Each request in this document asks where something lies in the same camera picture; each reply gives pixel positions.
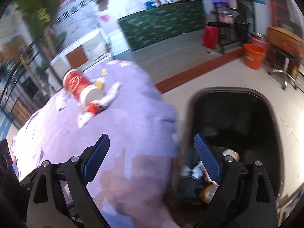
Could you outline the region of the black metal rack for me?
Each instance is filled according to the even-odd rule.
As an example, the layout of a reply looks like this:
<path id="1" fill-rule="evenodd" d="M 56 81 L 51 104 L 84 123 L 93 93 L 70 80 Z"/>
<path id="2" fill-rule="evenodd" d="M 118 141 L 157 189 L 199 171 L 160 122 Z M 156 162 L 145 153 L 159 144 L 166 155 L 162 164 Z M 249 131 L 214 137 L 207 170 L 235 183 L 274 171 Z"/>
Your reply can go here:
<path id="1" fill-rule="evenodd" d="M 219 3 L 214 3 L 215 6 L 215 22 L 214 26 L 218 32 L 219 53 L 225 52 L 225 47 L 235 43 L 244 44 L 249 39 L 249 26 L 246 21 L 239 19 L 240 15 L 235 9 L 228 7 L 228 4 L 219 6 Z"/>

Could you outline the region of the orange plastic bucket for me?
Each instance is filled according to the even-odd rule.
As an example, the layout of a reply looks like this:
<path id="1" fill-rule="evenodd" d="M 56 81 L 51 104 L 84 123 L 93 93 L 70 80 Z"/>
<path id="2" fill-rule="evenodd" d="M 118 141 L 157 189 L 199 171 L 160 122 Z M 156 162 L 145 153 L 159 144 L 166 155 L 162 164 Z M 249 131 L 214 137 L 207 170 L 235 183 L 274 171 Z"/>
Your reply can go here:
<path id="1" fill-rule="evenodd" d="M 266 51 L 255 44 L 246 43 L 244 44 L 244 62 L 247 65 L 247 67 L 258 70 L 266 56 Z"/>

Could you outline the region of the green potted plant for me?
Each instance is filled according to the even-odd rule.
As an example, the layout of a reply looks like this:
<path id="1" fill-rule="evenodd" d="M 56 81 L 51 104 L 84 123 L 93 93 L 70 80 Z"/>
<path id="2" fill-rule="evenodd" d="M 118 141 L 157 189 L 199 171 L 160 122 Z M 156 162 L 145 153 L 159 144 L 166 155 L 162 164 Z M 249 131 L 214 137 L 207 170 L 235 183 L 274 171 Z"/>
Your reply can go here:
<path id="1" fill-rule="evenodd" d="M 33 38 L 45 43 L 44 32 L 51 27 L 58 13 L 60 0 L 13 0 L 22 13 Z"/>

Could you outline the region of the orange cushion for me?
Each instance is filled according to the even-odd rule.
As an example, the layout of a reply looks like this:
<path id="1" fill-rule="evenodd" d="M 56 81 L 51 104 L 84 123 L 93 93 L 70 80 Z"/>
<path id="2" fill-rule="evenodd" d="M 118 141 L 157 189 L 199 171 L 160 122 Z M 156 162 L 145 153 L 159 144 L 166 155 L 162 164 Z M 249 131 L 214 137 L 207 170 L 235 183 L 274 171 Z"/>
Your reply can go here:
<path id="1" fill-rule="evenodd" d="M 88 62 L 88 57 L 83 49 L 83 46 L 75 48 L 73 51 L 65 55 L 71 68 L 79 68 Z"/>

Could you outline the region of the red snack wrapper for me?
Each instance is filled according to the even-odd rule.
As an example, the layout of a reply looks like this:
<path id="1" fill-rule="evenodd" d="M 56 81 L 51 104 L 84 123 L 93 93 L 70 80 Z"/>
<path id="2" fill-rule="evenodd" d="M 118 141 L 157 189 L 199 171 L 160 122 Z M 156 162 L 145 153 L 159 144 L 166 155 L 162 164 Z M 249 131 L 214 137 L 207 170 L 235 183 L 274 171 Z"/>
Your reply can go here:
<path id="1" fill-rule="evenodd" d="M 105 108 L 97 102 L 91 102 L 86 109 L 89 113 L 95 115 L 101 113 Z"/>

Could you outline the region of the white wicker sofa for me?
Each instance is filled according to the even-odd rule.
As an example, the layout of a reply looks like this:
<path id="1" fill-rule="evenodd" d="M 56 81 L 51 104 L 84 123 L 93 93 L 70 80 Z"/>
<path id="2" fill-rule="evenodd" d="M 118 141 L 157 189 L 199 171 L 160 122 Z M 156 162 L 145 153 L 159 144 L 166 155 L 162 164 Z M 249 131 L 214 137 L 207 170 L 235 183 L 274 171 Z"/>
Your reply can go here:
<path id="1" fill-rule="evenodd" d="M 60 79 L 77 68 L 84 71 L 103 60 L 112 60 L 111 46 L 102 29 L 95 29 L 76 40 L 51 61 L 51 67 Z"/>

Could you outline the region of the black trash bin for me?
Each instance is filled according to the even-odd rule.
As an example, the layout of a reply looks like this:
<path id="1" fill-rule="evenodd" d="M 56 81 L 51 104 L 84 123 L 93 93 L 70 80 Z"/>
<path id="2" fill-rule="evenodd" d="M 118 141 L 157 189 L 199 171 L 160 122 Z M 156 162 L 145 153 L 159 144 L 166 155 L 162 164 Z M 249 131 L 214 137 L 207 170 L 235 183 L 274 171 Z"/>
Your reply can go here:
<path id="1" fill-rule="evenodd" d="M 200 199 L 200 192 L 210 184 L 217 185 L 194 148 L 196 134 L 238 162 L 262 162 L 277 205 L 284 175 L 282 144 L 273 107 L 253 89 L 206 88 L 190 100 L 166 197 L 171 215 L 180 227 L 196 227 L 209 207 Z"/>

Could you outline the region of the red box on floor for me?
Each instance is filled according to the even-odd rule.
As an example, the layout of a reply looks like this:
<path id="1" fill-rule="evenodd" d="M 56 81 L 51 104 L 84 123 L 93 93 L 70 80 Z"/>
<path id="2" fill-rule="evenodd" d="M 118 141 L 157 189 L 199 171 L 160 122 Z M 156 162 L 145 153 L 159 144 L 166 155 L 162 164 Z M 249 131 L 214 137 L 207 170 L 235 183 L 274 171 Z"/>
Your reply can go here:
<path id="1" fill-rule="evenodd" d="M 218 36 L 219 36 L 219 29 L 217 27 L 206 25 L 205 34 L 203 37 L 203 46 L 215 50 Z"/>

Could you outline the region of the black iron railing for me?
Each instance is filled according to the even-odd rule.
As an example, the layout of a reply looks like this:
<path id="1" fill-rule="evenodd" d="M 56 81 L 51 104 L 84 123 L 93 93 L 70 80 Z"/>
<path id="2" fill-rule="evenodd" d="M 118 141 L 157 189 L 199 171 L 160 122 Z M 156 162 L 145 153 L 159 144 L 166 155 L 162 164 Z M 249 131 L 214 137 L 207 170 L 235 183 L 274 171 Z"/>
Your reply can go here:
<path id="1" fill-rule="evenodd" d="M 1 68 L 1 112 L 17 128 L 62 89 L 61 79 L 37 39 L 21 46 L 19 52 Z"/>

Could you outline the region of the red ladder shelf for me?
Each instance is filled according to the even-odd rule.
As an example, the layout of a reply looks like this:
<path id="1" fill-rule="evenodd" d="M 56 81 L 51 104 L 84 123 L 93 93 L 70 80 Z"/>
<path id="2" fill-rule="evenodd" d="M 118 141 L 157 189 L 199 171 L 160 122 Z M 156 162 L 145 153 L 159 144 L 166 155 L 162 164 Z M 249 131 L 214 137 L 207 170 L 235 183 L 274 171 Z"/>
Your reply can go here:
<path id="1" fill-rule="evenodd" d="M 286 0 L 269 0 L 271 8 L 271 25 L 279 27 L 290 19 Z"/>

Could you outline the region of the white torn wrapper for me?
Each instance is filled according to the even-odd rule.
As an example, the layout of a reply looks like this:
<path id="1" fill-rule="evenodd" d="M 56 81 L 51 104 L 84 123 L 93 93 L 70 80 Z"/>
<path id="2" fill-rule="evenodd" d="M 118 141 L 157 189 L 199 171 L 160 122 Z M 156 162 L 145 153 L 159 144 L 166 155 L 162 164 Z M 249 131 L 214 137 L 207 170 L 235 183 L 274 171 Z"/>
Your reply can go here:
<path id="1" fill-rule="evenodd" d="M 79 97 L 83 111 L 78 115 L 78 127 L 84 127 L 97 114 L 106 110 L 117 98 L 121 83 L 115 82 L 107 92 L 104 92 L 104 83 L 96 80 L 94 84 L 84 88 Z"/>

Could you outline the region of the white orange drink bottle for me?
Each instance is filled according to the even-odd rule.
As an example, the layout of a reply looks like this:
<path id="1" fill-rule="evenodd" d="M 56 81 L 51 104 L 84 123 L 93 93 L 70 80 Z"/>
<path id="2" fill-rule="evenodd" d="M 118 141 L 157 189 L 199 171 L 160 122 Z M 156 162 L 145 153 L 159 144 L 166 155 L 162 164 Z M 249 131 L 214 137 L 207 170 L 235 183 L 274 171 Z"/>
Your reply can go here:
<path id="1" fill-rule="evenodd" d="M 204 187 L 199 194 L 200 199 L 204 203 L 210 204 L 210 202 L 212 201 L 212 199 L 217 191 L 217 188 L 218 188 L 218 185 L 214 185 L 214 184 L 210 184 L 210 185 Z"/>

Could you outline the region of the red tea cup black lid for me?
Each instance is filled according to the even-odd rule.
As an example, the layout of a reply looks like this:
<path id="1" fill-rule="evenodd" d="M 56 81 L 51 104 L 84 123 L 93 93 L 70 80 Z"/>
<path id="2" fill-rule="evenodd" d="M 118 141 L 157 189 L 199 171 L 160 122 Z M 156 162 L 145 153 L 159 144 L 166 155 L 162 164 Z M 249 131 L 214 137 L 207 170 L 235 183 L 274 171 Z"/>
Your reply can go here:
<path id="1" fill-rule="evenodd" d="M 97 85 L 90 81 L 78 69 L 71 69 L 66 72 L 63 78 L 63 87 L 79 103 L 86 108 L 94 100 L 100 100 L 103 97 L 103 91 Z"/>

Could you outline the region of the green patterned counter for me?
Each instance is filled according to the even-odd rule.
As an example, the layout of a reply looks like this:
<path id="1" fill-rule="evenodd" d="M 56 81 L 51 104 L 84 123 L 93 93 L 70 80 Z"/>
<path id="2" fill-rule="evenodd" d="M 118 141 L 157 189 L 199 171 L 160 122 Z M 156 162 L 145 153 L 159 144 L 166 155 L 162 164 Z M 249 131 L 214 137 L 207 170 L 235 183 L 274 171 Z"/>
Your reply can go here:
<path id="1" fill-rule="evenodd" d="M 205 26 L 202 1 L 186 1 L 143 10 L 118 19 L 132 51 Z"/>

